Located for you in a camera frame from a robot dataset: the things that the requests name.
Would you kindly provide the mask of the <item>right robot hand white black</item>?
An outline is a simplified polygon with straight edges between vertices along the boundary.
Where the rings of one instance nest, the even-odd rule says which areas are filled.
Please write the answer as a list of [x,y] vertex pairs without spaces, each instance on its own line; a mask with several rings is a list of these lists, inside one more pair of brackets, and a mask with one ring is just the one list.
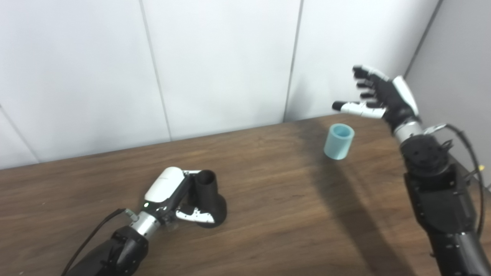
[[360,101],[335,101],[332,109],[359,117],[382,119],[395,131],[412,121],[420,121],[419,109],[403,76],[390,78],[365,65],[352,68],[356,87],[364,89]]

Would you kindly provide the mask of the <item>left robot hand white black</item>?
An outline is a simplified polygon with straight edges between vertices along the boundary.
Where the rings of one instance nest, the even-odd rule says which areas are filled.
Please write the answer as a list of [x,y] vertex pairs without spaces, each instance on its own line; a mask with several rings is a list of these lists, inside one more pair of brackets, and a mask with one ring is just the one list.
[[177,219],[215,224],[212,214],[201,210],[198,203],[182,204],[195,188],[198,173],[201,171],[166,168],[146,192],[142,211],[153,216],[161,225],[170,225]]

